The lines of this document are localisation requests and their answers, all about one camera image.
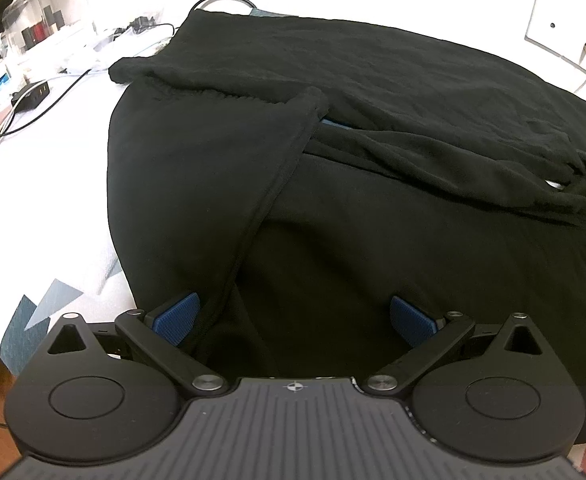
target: triangular cutout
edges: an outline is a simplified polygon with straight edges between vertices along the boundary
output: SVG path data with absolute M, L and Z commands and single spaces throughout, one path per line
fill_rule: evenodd
M 67 352 L 79 352 L 84 350 L 86 345 L 78 329 L 73 324 L 68 324 L 62 327 L 60 333 L 55 338 L 55 341 L 49 348 L 49 354 L 66 354 Z
M 522 354 L 541 355 L 542 350 L 535 341 L 531 330 L 526 326 L 518 326 L 511 332 L 505 350 Z

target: gray ribbed plate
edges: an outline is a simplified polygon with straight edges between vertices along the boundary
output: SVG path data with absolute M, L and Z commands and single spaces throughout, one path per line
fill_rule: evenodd
M 584 480 L 564 458 L 487 466 L 420 433 L 399 403 L 348 379 L 244 379 L 192 402 L 160 443 L 121 462 L 64 467 L 24 458 L 5 479 L 46 480 Z

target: folded black fabric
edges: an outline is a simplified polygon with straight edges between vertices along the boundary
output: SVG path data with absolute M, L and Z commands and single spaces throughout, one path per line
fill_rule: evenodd
M 201 295 L 182 346 L 205 364 L 365 376 L 407 351 L 397 294 L 528 312 L 586 386 L 583 100 L 403 30 L 202 10 L 110 74 L 132 81 L 110 125 L 115 248 L 139 307 Z

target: round metal bolt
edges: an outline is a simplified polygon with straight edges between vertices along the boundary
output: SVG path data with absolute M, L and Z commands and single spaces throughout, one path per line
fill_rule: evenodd
M 388 392 L 397 388 L 397 379 L 390 375 L 373 375 L 367 380 L 367 385 L 376 392 Z
M 217 375 L 200 375 L 193 380 L 193 386 L 203 392 L 214 392 L 224 385 L 224 379 Z

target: blue gripper pad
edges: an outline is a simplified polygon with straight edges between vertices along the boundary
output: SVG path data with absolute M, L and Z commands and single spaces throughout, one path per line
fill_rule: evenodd
M 156 310 L 152 311 L 150 315 L 153 316 L 156 312 Z M 193 323 L 198 313 L 199 296 L 196 292 L 192 292 L 164 312 L 155 314 L 151 330 L 161 335 L 173 346 L 178 346 L 193 329 Z
M 412 348 L 419 346 L 438 331 L 434 319 L 397 296 L 391 300 L 391 325 Z

